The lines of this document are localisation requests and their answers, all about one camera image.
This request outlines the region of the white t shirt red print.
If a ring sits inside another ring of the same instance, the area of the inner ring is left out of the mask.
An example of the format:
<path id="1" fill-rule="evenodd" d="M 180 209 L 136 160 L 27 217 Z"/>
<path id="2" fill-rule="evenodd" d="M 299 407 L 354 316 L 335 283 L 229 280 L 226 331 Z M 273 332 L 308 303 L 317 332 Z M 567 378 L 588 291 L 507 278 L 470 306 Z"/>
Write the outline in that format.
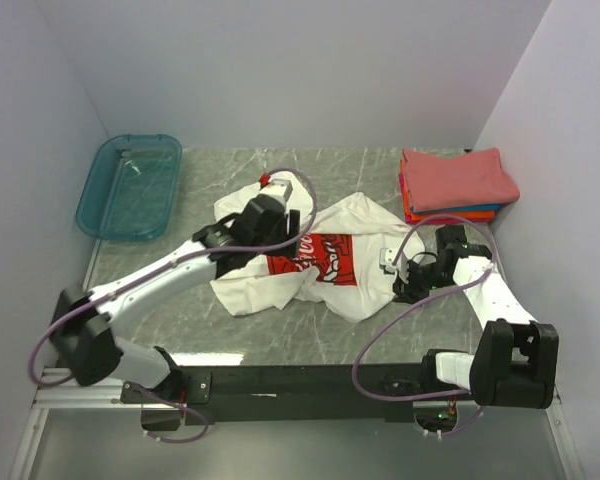
<path id="1" fill-rule="evenodd" d="M 211 283 L 233 316 L 282 310 L 293 299 L 323 302 L 349 322 L 363 321 L 393 299 L 395 277 L 383 272 L 383 248 L 400 246 L 409 257 L 424 251 L 410 226 L 361 192 L 319 211 L 293 259 L 258 256 Z"/>

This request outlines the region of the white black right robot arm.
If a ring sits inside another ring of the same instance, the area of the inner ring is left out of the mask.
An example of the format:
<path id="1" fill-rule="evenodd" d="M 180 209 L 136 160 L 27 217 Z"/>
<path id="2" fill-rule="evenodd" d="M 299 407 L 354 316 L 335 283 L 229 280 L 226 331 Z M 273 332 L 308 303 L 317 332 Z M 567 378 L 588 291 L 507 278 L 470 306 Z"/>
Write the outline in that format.
<path id="1" fill-rule="evenodd" d="M 395 277 L 394 299 L 415 304 L 434 291 L 459 286 L 482 328 L 474 353 L 432 349 L 422 359 L 419 387 L 440 399 L 452 388 L 468 391 L 480 406 L 546 409 L 553 400 L 559 335 L 518 302 L 498 270 L 494 253 L 467 240 L 460 225 L 435 232 L 436 249 L 408 258 L 397 249 L 380 255 Z"/>

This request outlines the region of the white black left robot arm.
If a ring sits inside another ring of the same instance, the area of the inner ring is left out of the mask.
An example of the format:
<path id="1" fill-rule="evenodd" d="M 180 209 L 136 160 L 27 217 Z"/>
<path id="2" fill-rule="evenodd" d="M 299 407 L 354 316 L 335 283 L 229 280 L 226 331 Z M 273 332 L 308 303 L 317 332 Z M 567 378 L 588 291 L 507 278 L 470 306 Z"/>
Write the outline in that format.
<path id="1" fill-rule="evenodd" d="M 245 267 L 261 254 L 293 257 L 301 214 L 259 194 L 244 209 L 207 225 L 166 257 L 87 292 L 66 289 L 50 341 L 82 387 L 106 378 L 138 384 L 156 401 L 173 399 L 182 370 L 162 347 L 126 341 L 124 333 L 160 303 Z"/>

